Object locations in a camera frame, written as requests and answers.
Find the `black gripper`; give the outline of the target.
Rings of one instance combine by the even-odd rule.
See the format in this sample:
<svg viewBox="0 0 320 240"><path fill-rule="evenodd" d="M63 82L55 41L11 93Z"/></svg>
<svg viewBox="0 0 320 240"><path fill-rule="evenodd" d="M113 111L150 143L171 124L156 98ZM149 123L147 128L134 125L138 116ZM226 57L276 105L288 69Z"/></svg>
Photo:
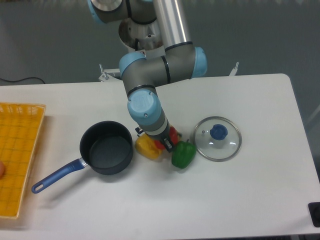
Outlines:
<svg viewBox="0 0 320 240"><path fill-rule="evenodd" d="M144 130L138 126L135 128L135 131L138 135L141 135L144 133ZM145 133L151 137L154 140L161 141L163 146L168 152L173 152L175 149L175 144L172 142L172 140L169 137L170 128L166 127L164 131L145 131Z"/></svg>

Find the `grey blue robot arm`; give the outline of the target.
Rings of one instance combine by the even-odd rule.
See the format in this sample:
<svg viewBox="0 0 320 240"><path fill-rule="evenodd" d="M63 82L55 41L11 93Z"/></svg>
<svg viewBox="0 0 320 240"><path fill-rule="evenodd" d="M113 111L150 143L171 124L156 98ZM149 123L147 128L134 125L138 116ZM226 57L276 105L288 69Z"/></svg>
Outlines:
<svg viewBox="0 0 320 240"><path fill-rule="evenodd" d="M128 98L131 118L168 152L175 144L170 124L162 109L156 88L205 75L208 61L204 50L193 45L181 0L90 0L91 14L107 24L131 20L138 27L151 28L151 36L160 40L164 55L149 58L145 48L135 44L135 51L119 61L120 77Z"/></svg>

